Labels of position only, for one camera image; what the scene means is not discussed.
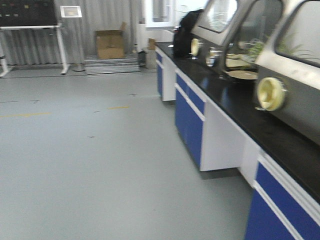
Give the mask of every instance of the cardboard box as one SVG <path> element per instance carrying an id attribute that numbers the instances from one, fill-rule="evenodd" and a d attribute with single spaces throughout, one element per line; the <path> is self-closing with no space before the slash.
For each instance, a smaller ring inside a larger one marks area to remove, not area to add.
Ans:
<path id="1" fill-rule="evenodd" d="M 125 56 L 123 31 L 126 23 L 121 24 L 120 30 L 96 31 L 96 48 L 99 59 L 122 59 Z"/>
<path id="2" fill-rule="evenodd" d="M 153 38 L 148 39 L 148 49 L 149 50 L 156 50 L 156 40 Z"/>

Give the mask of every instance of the yellow glove port ring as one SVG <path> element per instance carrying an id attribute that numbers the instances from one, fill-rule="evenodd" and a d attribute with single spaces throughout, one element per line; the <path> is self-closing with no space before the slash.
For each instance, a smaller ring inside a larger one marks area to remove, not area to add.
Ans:
<path id="1" fill-rule="evenodd" d="M 200 48 L 200 42 L 197 38 L 192 39 L 191 41 L 191 54 L 197 56 Z"/>
<path id="2" fill-rule="evenodd" d="M 263 109 L 275 111 L 284 104 L 286 89 L 279 79 L 275 77 L 265 77 L 258 84 L 257 97 Z"/>

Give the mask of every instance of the cabinet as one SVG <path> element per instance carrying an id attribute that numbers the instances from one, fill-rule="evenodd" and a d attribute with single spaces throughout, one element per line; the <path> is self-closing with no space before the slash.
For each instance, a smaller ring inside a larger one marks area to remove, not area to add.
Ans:
<path id="1" fill-rule="evenodd" d="M 156 64 L 157 64 L 157 87 L 161 95 L 162 101 L 176 100 L 176 65 L 171 59 L 156 48 Z"/>
<path id="2" fill-rule="evenodd" d="M 181 71 L 177 71 L 175 88 L 175 125 L 195 163 L 201 167 L 206 98 Z"/>
<path id="3" fill-rule="evenodd" d="M 245 240 L 320 239 L 320 206 L 271 157 L 260 155 Z"/>
<path id="4" fill-rule="evenodd" d="M 175 125 L 200 171 L 239 168 L 252 185 L 259 146 L 179 69 L 175 88 Z"/>

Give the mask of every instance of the blue drawer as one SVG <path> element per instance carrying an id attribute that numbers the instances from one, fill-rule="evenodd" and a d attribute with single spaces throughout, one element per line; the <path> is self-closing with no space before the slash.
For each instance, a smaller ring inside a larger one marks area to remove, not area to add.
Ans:
<path id="1" fill-rule="evenodd" d="M 245 240 L 294 240 L 276 214 L 254 191 L 247 222 Z"/>
<path id="2" fill-rule="evenodd" d="M 182 88 L 185 94 L 188 94 L 188 85 L 187 83 L 179 76 L 179 74 L 176 74 L 176 83 Z"/>
<path id="3" fill-rule="evenodd" d="M 157 64 L 157 83 L 158 83 L 158 92 L 160 96 L 163 96 L 163 69 L 162 67 Z"/>
<path id="4" fill-rule="evenodd" d="M 156 59 L 162 63 L 162 56 L 158 52 L 156 52 Z"/>
<path id="5" fill-rule="evenodd" d="M 305 240 L 320 239 L 320 226 L 280 183 L 259 164 L 256 181 Z"/>
<path id="6" fill-rule="evenodd" d="M 202 114 L 205 113 L 205 102 L 190 88 L 188 96 L 193 104 L 200 110 Z"/>

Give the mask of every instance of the black bag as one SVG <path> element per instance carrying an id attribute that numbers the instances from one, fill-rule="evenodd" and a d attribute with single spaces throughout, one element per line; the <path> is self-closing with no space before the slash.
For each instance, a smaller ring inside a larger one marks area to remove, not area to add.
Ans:
<path id="1" fill-rule="evenodd" d="M 174 57 L 186 57 L 191 53 L 191 41 L 194 38 L 191 30 L 196 24 L 200 13 L 203 11 L 203 9 L 190 11 L 180 21 L 180 27 L 173 36 Z"/>

